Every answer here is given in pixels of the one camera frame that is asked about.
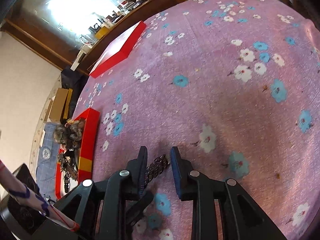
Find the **person left forearm sleeve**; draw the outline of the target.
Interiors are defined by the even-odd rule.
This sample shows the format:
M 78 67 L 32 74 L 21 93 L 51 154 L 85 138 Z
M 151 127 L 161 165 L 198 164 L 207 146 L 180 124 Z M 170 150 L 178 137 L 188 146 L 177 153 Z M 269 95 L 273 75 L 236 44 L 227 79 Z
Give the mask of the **person left forearm sleeve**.
M 1 162 L 0 172 L 1 186 L 20 204 L 33 208 L 39 211 L 42 215 L 47 217 L 54 223 L 76 232 L 80 226 L 64 215 L 61 211 L 51 206 L 44 198 L 34 191 L 29 189 L 20 180 L 18 180 Z

